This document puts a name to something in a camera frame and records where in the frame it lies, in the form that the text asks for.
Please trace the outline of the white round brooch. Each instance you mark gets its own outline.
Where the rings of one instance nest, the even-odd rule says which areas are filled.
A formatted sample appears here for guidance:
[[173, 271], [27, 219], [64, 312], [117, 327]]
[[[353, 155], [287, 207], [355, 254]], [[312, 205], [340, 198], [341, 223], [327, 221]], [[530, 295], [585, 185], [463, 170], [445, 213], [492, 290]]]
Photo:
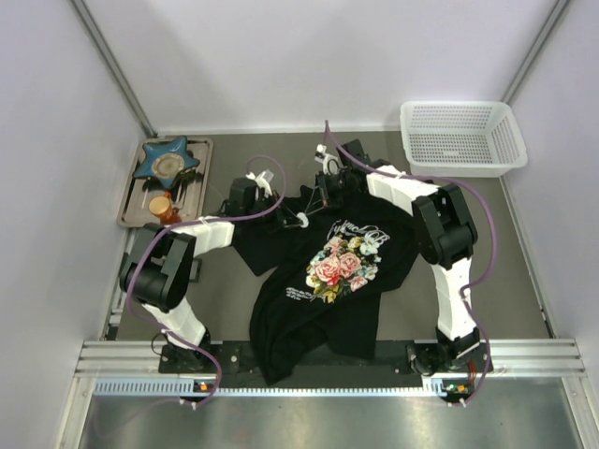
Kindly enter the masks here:
[[299, 212], [296, 215], [296, 218], [299, 221], [299, 227], [300, 228], [307, 228], [309, 226], [309, 220], [308, 220], [308, 217], [307, 217], [307, 215], [305, 213]]

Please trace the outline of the black floral t-shirt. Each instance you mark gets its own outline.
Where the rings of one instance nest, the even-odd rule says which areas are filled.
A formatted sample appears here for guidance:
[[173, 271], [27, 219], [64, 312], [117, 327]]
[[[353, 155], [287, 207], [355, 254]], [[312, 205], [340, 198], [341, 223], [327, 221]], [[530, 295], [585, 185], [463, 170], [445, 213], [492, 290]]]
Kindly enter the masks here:
[[323, 344], [373, 359], [381, 296], [401, 287], [418, 257], [412, 216], [361, 192], [312, 215], [305, 228], [240, 225], [233, 247], [256, 276], [268, 276], [249, 325], [268, 385]]

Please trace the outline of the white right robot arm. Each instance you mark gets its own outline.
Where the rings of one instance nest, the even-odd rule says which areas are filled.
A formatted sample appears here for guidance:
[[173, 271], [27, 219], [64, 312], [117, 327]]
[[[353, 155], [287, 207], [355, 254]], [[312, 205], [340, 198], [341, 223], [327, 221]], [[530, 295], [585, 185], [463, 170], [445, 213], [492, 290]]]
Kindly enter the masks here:
[[439, 309], [437, 343], [433, 348], [412, 344], [411, 368], [426, 376], [471, 368], [481, 346], [470, 294], [478, 234], [462, 190], [453, 181], [437, 185], [383, 160], [373, 162], [358, 140], [339, 146], [337, 152], [329, 153], [324, 144], [314, 152], [322, 166], [315, 175], [322, 205], [329, 207], [344, 194], [361, 190], [407, 212], [413, 218], [417, 251], [432, 269]]

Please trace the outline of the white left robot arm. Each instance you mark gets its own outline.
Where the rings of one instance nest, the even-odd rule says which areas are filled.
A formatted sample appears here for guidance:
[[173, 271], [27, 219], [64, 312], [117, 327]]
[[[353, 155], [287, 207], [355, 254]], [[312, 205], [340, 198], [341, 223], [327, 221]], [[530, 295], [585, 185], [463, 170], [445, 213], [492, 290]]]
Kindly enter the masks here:
[[119, 284], [125, 302], [137, 302], [166, 338], [161, 373], [199, 373], [217, 366], [208, 328], [186, 297], [193, 262], [229, 247], [242, 225], [280, 222], [285, 194], [272, 189], [264, 171], [235, 179], [216, 213], [176, 224], [145, 224], [124, 257]]

